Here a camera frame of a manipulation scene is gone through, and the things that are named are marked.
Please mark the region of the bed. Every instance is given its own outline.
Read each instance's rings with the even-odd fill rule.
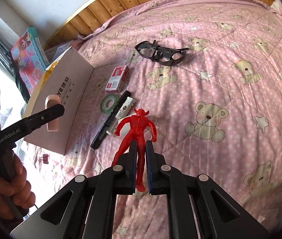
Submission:
[[[134,50],[141,41],[188,47],[163,67]],[[95,68],[78,107],[66,155],[28,145],[57,192],[75,175],[110,167],[122,138],[90,144],[107,117],[100,111],[113,69],[135,108],[149,110],[155,152],[184,174],[209,175],[271,230],[282,220],[282,4],[257,0],[153,0],[108,20],[78,50]],[[150,131],[145,139],[150,139]],[[49,154],[49,164],[39,157]],[[146,174],[143,181],[147,187]],[[165,196],[118,196],[113,238],[168,238]]]

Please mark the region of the small white box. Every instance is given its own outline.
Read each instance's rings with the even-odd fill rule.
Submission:
[[[121,92],[123,83],[129,73],[128,66],[117,67],[114,69],[108,84],[105,87],[107,92]]]

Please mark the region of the red action figure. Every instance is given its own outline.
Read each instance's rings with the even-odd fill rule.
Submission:
[[[143,109],[133,109],[136,115],[124,118],[117,126],[114,134],[116,136],[120,135],[120,131],[126,123],[130,123],[130,131],[124,137],[119,150],[116,152],[112,166],[116,165],[118,158],[122,155],[130,146],[131,140],[137,141],[137,151],[138,151],[138,163],[137,163],[137,190],[140,192],[145,191],[143,185],[143,172],[145,164],[145,139],[144,139],[144,130],[146,127],[150,127],[152,133],[152,142],[156,142],[156,128],[152,121],[150,121],[146,115],[149,112],[145,112]]]

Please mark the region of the black marker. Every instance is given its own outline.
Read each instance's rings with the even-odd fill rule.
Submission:
[[[131,97],[131,93],[129,91],[125,91],[122,94],[122,96],[120,97],[120,99],[118,100],[116,106],[111,111],[111,114],[106,118],[106,120],[103,123],[100,131],[98,132],[98,134],[94,138],[93,142],[91,143],[90,147],[92,149],[96,150],[100,146],[101,141],[102,141],[104,135],[106,134],[106,131],[111,126],[116,114],[119,112],[120,108],[125,103],[125,101],[127,100],[128,97]]]

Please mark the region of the tape roll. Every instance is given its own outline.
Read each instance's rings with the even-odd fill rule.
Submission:
[[[117,104],[119,97],[116,94],[108,94],[100,104],[100,111],[109,115]]]

